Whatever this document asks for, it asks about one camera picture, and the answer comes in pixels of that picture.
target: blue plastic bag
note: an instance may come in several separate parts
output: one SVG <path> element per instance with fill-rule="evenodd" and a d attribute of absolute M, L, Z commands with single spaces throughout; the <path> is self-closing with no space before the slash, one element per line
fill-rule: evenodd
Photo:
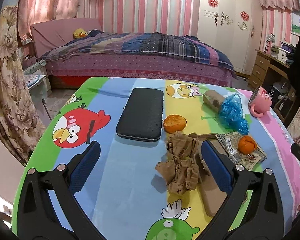
<path fill-rule="evenodd" d="M 248 121 L 243 117 L 241 98 L 238 94 L 228 96 L 221 104 L 219 117 L 222 122 L 242 135 L 249 133 Z"/>

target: red bird cartoon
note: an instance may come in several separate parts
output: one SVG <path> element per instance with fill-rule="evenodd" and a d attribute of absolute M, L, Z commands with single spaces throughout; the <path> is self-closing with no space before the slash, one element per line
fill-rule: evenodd
<path fill-rule="evenodd" d="M 83 143 L 90 143 L 97 130 L 110 122 L 110 116 L 105 111 L 98 113 L 88 109 L 77 108 L 65 113 L 53 129 L 52 139 L 61 148 L 74 148 Z"/>

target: headboard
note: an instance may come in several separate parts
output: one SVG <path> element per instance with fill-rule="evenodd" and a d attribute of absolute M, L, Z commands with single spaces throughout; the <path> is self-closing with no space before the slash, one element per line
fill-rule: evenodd
<path fill-rule="evenodd" d="M 102 30 L 99 20 L 93 18 L 71 18 L 32 24 L 30 29 L 36 57 L 40 58 L 47 51 L 72 41 L 73 32 L 79 28 L 85 31 Z"/>

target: angry birds tablecloth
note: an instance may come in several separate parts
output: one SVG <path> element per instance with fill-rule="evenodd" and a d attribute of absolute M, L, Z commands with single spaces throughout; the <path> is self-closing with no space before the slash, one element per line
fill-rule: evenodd
<path fill-rule="evenodd" d="M 216 90 L 227 97 L 238 93 L 243 117 L 250 134 L 267 155 L 256 171 L 271 168 L 279 186 L 287 232 L 300 203 L 300 166 L 290 152 L 293 143 L 279 118 L 271 110 L 256 119 L 247 102 L 251 91 L 172 80 L 106 78 L 88 79 L 71 96 L 40 139 L 25 169 L 54 169 L 82 153 L 95 140 L 101 156 L 75 198 L 89 219 L 107 240 L 191 240 L 211 221 L 205 213 L 198 190 L 183 196 L 167 192 L 164 179 L 154 169 L 165 159 L 163 131 L 158 142 L 141 142 L 117 136 L 116 126 L 134 88 L 155 88 L 164 92 L 163 118 L 179 114 L 186 118 L 184 133 L 227 133 L 217 115 L 206 106 L 202 94 Z M 23 175 L 14 202 L 13 231 L 17 234 L 18 201 Z M 50 198 L 63 227 L 71 230 L 54 192 Z M 247 209 L 242 205 L 231 228 L 239 226 Z"/>

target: peeled orange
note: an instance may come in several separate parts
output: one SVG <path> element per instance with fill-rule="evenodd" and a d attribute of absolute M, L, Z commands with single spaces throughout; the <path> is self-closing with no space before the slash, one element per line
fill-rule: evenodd
<path fill-rule="evenodd" d="M 243 136 L 238 143 L 238 150 L 242 154 L 251 154 L 257 149 L 257 143 L 249 135 Z"/>
<path fill-rule="evenodd" d="M 163 128 L 167 133 L 182 131 L 186 127 L 186 125 L 186 119 L 177 114 L 167 116 L 167 118 L 163 122 Z"/>

